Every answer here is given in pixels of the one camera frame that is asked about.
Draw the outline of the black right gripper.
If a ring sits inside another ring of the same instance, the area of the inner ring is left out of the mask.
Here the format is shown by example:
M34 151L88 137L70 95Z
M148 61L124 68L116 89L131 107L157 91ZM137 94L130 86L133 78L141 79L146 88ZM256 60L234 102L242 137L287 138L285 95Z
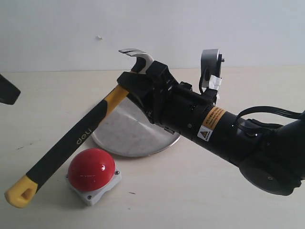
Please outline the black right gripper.
M216 90L195 93L189 83L178 83L168 66L159 61L153 61L146 74L123 72L117 83L147 119L192 140L204 112L216 102Z

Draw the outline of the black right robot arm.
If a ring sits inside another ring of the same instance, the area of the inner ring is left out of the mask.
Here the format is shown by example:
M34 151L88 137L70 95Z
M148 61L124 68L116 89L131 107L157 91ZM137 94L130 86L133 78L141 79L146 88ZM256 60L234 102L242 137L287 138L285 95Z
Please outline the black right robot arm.
M216 91L196 93L168 67L153 62L146 74L123 72L118 84L147 119L179 133L238 167L257 188L288 196L305 178L305 115L272 106L232 114L215 103Z

